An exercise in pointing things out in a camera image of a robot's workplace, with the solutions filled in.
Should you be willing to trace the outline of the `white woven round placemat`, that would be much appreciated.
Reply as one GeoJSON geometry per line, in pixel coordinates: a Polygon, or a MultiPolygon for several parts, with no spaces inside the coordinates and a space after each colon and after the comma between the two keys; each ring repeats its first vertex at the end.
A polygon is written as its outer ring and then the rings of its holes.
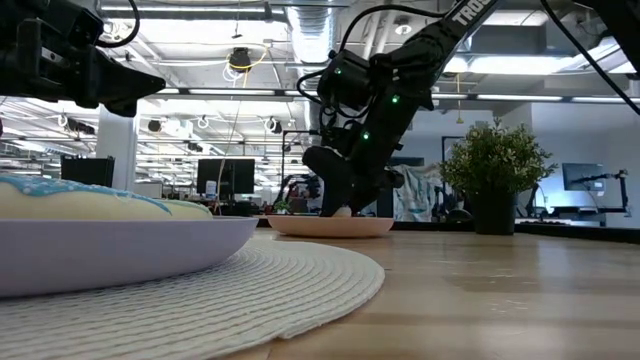
{"type": "Polygon", "coordinates": [[[0,301],[0,360],[208,359],[344,317],[384,280],[358,252],[252,240],[194,273],[0,301]]]}

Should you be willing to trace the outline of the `pink plate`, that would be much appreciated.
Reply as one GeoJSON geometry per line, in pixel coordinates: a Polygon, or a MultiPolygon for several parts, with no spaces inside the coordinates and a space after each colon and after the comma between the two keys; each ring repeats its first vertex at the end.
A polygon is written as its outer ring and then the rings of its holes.
{"type": "Polygon", "coordinates": [[[392,218],[378,217],[272,215],[267,220],[282,234],[309,238],[380,237],[388,233],[394,224],[392,218]]]}

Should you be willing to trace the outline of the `white teal draped cloth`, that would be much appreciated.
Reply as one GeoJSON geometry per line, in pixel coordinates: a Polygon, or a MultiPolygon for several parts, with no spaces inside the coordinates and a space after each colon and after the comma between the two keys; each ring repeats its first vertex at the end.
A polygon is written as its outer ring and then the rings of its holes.
{"type": "Polygon", "coordinates": [[[395,170],[404,176],[404,184],[394,190],[394,220],[430,223],[436,203],[435,188],[442,184],[438,164],[398,165],[395,170]]]}

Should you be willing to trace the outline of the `black rectangular panel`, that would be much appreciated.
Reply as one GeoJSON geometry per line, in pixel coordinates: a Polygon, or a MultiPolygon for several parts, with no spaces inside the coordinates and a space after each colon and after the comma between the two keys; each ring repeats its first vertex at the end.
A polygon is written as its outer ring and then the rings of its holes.
{"type": "Polygon", "coordinates": [[[113,182],[115,159],[62,157],[61,175],[64,180],[86,185],[111,187],[113,182]]]}

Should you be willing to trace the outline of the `black boom stand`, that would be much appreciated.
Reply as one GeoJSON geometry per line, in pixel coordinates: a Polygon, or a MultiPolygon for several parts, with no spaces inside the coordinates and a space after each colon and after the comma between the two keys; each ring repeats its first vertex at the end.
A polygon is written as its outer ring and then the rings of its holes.
{"type": "Polygon", "coordinates": [[[581,177],[576,180],[572,180],[571,184],[583,185],[587,190],[590,188],[587,186],[588,182],[595,182],[596,180],[615,179],[619,181],[621,205],[619,207],[600,207],[596,209],[599,213],[619,213],[624,214],[626,217],[631,216],[631,210],[629,207],[629,197],[627,194],[626,178],[629,175],[626,169],[621,169],[617,173],[603,173],[594,176],[581,177]]]}

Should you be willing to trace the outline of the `black computer monitor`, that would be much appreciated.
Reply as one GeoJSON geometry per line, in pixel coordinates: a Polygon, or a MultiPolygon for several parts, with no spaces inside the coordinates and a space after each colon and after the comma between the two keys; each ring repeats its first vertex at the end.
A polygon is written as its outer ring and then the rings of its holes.
{"type": "Polygon", "coordinates": [[[217,181],[222,194],[251,194],[254,192],[254,159],[200,159],[197,167],[196,189],[206,193],[206,183],[217,181]]]}

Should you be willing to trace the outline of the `silver ventilation duct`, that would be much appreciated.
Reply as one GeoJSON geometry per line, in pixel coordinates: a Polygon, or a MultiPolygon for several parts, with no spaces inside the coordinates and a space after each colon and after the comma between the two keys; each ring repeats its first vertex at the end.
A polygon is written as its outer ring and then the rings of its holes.
{"type": "Polygon", "coordinates": [[[303,119],[306,130],[318,128],[320,105],[299,93],[302,89],[308,95],[317,88],[319,76],[311,74],[326,67],[328,54],[339,37],[339,10],[321,5],[293,6],[286,10],[290,24],[290,40],[296,62],[298,79],[295,83],[296,95],[304,99],[303,119]]]}

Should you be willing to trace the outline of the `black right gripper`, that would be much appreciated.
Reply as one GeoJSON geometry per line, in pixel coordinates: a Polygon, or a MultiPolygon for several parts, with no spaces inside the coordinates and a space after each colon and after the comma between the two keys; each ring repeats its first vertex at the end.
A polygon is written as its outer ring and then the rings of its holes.
{"type": "Polygon", "coordinates": [[[332,217],[349,201],[351,214],[376,201],[383,189],[399,188],[404,176],[388,167],[393,153],[402,148],[401,138],[415,115],[412,99],[374,99],[354,114],[339,106],[333,115],[347,121],[326,130],[329,146],[312,146],[302,157],[324,184],[321,217],[332,217]]]}

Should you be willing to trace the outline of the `purple plate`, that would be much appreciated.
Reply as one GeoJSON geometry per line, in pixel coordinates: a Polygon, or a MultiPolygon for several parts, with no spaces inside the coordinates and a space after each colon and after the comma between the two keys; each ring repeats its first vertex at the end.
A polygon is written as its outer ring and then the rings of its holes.
{"type": "Polygon", "coordinates": [[[0,299],[200,271],[238,252],[258,220],[0,220],[0,299]]]}

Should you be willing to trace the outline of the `ceiling light strip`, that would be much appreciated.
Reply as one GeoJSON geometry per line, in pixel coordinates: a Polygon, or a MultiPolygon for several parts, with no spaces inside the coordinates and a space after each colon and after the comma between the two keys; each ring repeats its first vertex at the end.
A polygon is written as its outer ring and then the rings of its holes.
{"type": "Polygon", "coordinates": [[[561,102],[562,96],[551,95],[505,95],[505,94],[478,94],[477,100],[481,101],[511,101],[511,102],[561,102]]]}
{"type": "Polygon", "coordinates": [[[261,90],[261,89],[236,89],[236,88],[211,88],[211,89],[189,89],[188,92],[193,95],[216,95],[216,96],[274,96],[276,91],[274,90],[261,90]]]}

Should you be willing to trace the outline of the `large blue iced donut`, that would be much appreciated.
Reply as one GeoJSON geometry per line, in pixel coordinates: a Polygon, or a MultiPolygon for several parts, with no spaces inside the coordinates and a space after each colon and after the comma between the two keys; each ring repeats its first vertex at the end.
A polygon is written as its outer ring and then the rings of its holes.
{"type": "Polygon", "coordinates": [[[158,200],[100,185],[0,174],[0,219],[172,220],[158,200]]]}

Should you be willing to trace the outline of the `small green potted plant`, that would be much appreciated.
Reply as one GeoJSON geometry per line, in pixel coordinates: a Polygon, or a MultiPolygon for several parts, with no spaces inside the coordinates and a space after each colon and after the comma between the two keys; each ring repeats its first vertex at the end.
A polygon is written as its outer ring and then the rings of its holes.
{"type": "Polygon", "coordinates": [[[517,197],[555,172],[551,157],[525,125],[509,128],[496,118],[491,125],[472,126],[439,170],[470,201],[476,233],[512,235],[517,197]]]}

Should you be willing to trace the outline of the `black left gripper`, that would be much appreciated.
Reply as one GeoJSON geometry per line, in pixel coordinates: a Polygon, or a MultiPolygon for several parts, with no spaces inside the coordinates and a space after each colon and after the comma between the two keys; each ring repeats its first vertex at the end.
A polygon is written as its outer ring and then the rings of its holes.
{"type": "Polygon", "coordinates": [[[47,101],[72,100],[133,118],[138,99],[166,87],[163,78],[113,60],[95,45],[75,47],[38,18],[17,25],[17,94],[47,101]]]}

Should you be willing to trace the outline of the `dark wall screen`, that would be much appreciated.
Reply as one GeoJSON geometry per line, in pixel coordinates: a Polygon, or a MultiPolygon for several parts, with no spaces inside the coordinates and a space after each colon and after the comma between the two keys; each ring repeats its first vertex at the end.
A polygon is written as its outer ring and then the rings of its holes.
{"type": "Polygon", "coordinates": [[[561,165],[565,191],[604,191],[606,174],[601,164],[563,163],[561,165]]]}

